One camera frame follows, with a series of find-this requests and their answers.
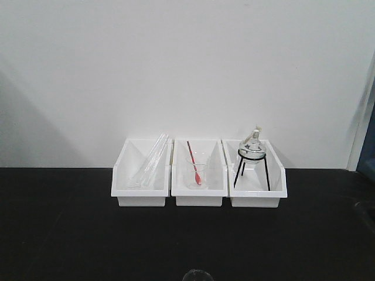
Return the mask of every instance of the plastic storage bin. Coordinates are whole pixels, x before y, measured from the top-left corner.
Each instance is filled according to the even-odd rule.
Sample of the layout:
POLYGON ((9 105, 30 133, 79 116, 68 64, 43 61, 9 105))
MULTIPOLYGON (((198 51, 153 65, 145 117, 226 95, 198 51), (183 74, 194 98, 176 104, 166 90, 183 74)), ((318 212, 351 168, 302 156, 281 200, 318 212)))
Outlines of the plastic storage bin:
POLYGON ((189 139, 193 153, 206 155, 206 187, 188 187, 186 173, 190 162, 187 139, 176 139, 172 163, 172 196, 177 206, 221 206, 223 197, 228 195, 227 167, 219 140, 189 139))
POLYGON ((119 206, 164 206, 169 196, 171 172, 170 140, 156 167, 148 187, 129 188, 128 183, 145 161, 156 139, 127 139, 113 167, 111 196, 117 197, 119 206))
POLYGON ((287 197, 285 169, 268 140, 261 140, 267 149, 267 166, 270 178, 268 191, 264 161, 256 165, 246 164, 244 175, 236 177, 240 157, 237 154, 241 140, 223 140, 225 157, 228 165, 229 196, 233 207, 278 207, 280 198, 287 197))

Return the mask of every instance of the white wall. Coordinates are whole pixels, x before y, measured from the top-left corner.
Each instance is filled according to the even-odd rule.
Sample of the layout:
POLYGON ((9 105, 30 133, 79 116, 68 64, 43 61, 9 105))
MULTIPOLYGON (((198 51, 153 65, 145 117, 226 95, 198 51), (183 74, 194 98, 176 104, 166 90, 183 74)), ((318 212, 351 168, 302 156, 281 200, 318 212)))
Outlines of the white wall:
POLYGON ((126 137, 243 138, 345 168, 375 1, 0 1, 0 166, 110 167, 126 137))

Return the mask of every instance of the black tripod stand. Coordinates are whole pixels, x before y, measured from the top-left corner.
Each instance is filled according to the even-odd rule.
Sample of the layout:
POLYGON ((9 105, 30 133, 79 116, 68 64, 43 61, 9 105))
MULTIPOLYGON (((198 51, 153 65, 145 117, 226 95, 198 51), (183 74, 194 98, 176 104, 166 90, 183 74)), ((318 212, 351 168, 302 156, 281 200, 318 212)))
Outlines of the black tripod stand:
POLYGON ((248 158, 248 157, 245 157, 243 155, 241 155, 240 153, 240 150, 237 151, 238 155, 240 155, 241 157, 241 160, 240 160, 240 164, 238 166, 238 169, 237 169, 237 174, 236 174, 236 178, 234 179, 234 187, 236 187, 236 182, 237 182, 237 179, 238 179, 238 174, 240 173, 240 169, 241 169, 241 165, 243 163, 243 166, 242 166, 242 173, 241 173, 241 176, 244 175, 244 171, 245 171, 245 162, 244 162, 244 159, 246 160, 250 160, 250 161, 259 161, 259 160, 263 160, 264 159, 264 167, 265 167, 265 175, 267 177, 267 186, 268 186, 268 191, 271 191, 271 188, 270 188, 270 179, 268 178, 268 167, 267 167, 267 160, 265 158, 265 154, 262 158, 259 158, 259 159, 252 159, 252 158, 248 158))

